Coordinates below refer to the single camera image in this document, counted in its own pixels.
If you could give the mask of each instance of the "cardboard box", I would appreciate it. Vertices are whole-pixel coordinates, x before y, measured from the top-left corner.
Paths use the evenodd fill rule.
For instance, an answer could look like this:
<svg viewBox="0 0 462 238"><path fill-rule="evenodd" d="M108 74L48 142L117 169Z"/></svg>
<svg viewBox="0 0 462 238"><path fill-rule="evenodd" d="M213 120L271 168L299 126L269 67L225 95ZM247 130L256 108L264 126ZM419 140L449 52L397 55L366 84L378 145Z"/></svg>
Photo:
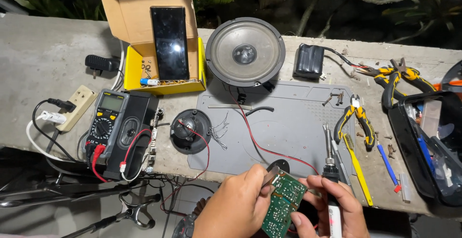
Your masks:
<svg viewBox="0 0 462 238"><path fill-rule="evenodd" d="M130 43L125 63L124 88L149 91L155 95L205 90L205 53L197 34L193 0L101 0L114 37ZM149 74L159 76L156 62L151 6L184 6L186 10L186 36L188 46L189 77L195 82L141 87L146 78L142 64L150 65Z"/></svg>

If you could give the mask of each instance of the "white cable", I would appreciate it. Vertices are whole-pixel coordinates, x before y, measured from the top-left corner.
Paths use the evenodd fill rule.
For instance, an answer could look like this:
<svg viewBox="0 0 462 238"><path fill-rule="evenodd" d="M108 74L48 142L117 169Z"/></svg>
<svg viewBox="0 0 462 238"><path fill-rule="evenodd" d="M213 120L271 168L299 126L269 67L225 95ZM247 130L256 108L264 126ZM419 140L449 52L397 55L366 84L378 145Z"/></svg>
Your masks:
<svg viewBox="0 0 462 238"><path fill-rule="evenodd" d="M117 71L117 76L115 77L115 82L112 85L111 90L114 90L116 88L117 82L119 81L119 77L120 77L120 71L122 71L123 63L125 61L125 50L123 48L123 43L122 43L123 41L122 40L119 40L119 41L120 41L120 49L121 49L121 52L120 52L120 65L119 65L119 71Z"/></svg>
<svg viewBox="0 0 462 238"><path fill-rule="evenodd" d="M40 115L36 118L36 120L38 119L42 119L44 117L44 115ZM66 162L69 162L69 160L65 160L65 159L61 159L61 158L58 158L58 157L55 157L53 155L50 155L48 154L47 152L45 152L44 150L42 150L38 145L37 143L35 143L35 141L32 139L31 137L31 126L32 126L32 121L29 122L29 124L27 125L26 127L26 134L27 134L27 138L29 138L29 140L31 141L32 145L38 149L38 151L40 153L42 153L43 155L47 156L48 158L52 158L52 159L55 159L55 160L59 160L59 161L66 161Z"/></svg>
<svg viewBox="0 0 462 238"><path fill-rule="evenodd" d="M134 180L140 175L141 169L143 168L143 163L144 163L144 161L146 160L147 155L148 155L148 153L146 153L146 154L144 155L143 161L141 162L140 170L138 171L138 174L136 174L136 176L135 176L134 178L132 178L132 179L126 179L125 176L123 175L123 172L122 172L122 178L123 178L125 181L127 181L127 182L132 182L132 181L134 181Z"/></svg>

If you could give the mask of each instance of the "toolbox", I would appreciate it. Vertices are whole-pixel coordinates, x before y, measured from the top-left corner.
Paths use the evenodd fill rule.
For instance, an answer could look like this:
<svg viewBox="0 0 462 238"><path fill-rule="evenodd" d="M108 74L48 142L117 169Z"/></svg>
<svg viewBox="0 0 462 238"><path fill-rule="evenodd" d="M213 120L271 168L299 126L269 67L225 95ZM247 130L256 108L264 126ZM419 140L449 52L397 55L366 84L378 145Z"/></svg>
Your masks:
<svg viewBox="0 0 462 238"><path fill-rule="evenodd" d="M198 36L193 0L101 0L114 37L130 43L125 63L124 88L166 95L205 90L205 50ZM184 6L189 81L142 87L140 79L158 77L151 6ZM149 74L143 67L149 66Z"/></svg>
<svg viewBox="0 0 462 238"><path fill-rule="evenodd" d="M462 206L462 101L453 92L405 96L388 111L419 194Z"/></svg>

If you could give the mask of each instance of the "multimeter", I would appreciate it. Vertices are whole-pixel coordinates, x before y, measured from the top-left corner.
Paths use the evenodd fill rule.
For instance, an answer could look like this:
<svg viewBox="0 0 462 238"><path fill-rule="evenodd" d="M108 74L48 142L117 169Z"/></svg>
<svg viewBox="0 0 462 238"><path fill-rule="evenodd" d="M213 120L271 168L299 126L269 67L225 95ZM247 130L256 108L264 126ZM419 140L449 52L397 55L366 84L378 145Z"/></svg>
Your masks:
<svg viewBox="0 0 462 238"><path fill-rule="evenodd" d="M83 142L83 152L86 152L86 145L102 144L106 148L100 158L111 155L129 98L130 94L109 89L101 91L95 102L95 115L91 120L86 141Z"/></svg>

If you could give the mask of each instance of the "speaker box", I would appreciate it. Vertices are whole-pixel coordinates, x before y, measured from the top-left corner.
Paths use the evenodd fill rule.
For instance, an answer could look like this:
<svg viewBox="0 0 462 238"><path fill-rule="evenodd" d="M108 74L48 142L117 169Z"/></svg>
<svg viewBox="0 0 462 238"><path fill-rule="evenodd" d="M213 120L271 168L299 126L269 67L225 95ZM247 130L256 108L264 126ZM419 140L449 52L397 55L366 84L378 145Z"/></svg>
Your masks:
<svg viewBox="0 0 462 238"><path fill-rule="evenodd" d="M281 69L286 46L268 22L243 17L221 24L205 48L207 65L221 81L237 86L259 86Z"/></svg>
<svg viewBox="0 0 462 238"><path fill-rule="evenodd" d="M122 126L117 133L117 140L109 157L106 171L103 173L105 178L122 180L120 162L124 161L128 147L136 135L143 129L150 129L150 122L155 116L158 105L159 99L150 93L130 92ZM130 148L124 173L125 178L133 178L140 170L143 156L149 146L149 139L149 134L141 134L134 142L134 146Z"/></svg>

